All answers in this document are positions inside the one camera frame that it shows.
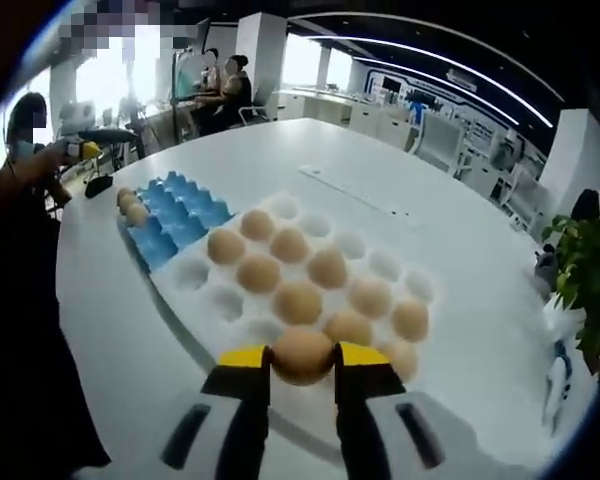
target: egg tray cavity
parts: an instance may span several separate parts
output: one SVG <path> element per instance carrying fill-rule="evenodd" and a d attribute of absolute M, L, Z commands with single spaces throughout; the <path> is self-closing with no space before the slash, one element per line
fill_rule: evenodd
<path fill-rule="evenodd" d="M 306 211 L 299 199 L 287 193 L 278 193 L 255 206 L 268 213 L 276 231 L 283 228 L 299 229 L 310 248 L 304 261 L 285 264 L 273 258 L 280 267 L 281 282 L 305 280 L 308 261 L 317 251 L 335 246 L 343 254 L 347 268 L 347 282 L 343 288 L 325 290 L 316 286 L 322 295 L 322 313 L 310 330 L 321 331 L 335 312 L 350 308 L 348 292 L 356 278 L 375 276 L 385 280 L 391 289 L 393 310 L 397 301 L 415 297 L 428 304 L 430 324 L 434 319 L 437 302 L 434 287 L 428 275 L 407 268 L 406 262 L 395 252 L 375 248 L 355 231 L 339 228 L 337 223 L 322 214 Z M 242 216 L 233 218 L 223 228 L 240 234 Z M 271 238 L 254 242 L 242 237 L 246 251 L 242 256 L 258 253 L 270 256 Z M 162 268 L 151 274 L 156 288 L 197 341 L 215 358 L 236 348 L 249 345 L 272 345 L 288 326 L 272 310 L 275 291 L 251 294 L 237 281 L 240 261 L 234 265 L 217 265 L 208 256 L 207 238 L 175 255 Z M 372 345 L 399 339 L 393 331 L 390 314 L 370 322 Z M 271 406 L 286 421 L 318 440 L 327 448 L 339 450 L 339 439 L 334 423 L 333 378 L 308 387 L 294 387 L 271 376 Z"/>
<path fill-rule="evenodd" d="M 119 225 L 128 233 L 149 272 L 234 216 L 224 200 L 214 198 L 209 190 L 174 171 L 164 180 L 151 180 L 147 188 L 138 188 L 135 194 L 149 211 L 146 225 L 132 227 L 122 217 Z"/>

